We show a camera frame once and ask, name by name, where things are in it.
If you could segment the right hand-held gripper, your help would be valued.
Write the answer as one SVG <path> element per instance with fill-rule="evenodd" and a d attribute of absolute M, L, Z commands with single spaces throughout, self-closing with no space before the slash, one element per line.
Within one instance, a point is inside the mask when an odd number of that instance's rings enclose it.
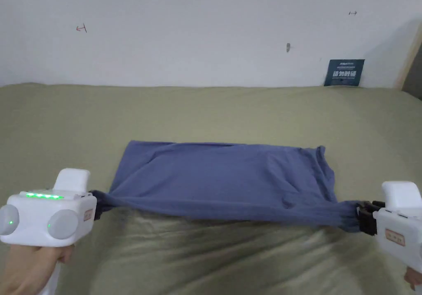
<path fill-rule="evenodd" d="M 422 271 L 422 197 L 415 183 L 382 184 L 385 201 L 356 204 L 359 230 L 374 236 L 379 247 L 408 267 Z"/>

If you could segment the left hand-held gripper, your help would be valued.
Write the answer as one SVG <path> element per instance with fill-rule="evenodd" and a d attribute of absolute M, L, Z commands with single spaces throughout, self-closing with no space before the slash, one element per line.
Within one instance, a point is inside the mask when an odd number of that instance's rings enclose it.
<path fill-rule="evenodd" d="M 3 243 L 32 247 L 66 247 L 91 232 L 96 197 L 87 190 L 90 172 L 61 170 L 51 189 L 10 196 L 0 210 Z"/>

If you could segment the person's left hand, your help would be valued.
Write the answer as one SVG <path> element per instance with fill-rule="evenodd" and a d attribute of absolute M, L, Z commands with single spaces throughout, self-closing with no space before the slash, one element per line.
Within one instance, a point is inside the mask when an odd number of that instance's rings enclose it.
<path fill-rule="evenodd" d="M 69 261 L 74 247 L 74 245 L 60 248 L 11 245 L 0 293 L 38 295 L 46 287 L 56 264 Z"/>

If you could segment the person's right hand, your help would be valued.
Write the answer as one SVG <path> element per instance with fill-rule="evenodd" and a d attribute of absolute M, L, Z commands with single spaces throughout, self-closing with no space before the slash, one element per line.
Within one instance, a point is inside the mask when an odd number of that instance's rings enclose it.
<path fill-rule="evenodd" d="M 417 286 L 422 285 L 422 274 L 411 267 L 407 267 L 404 280 L 410 285 L 411 290 L 415 291 Z"/>

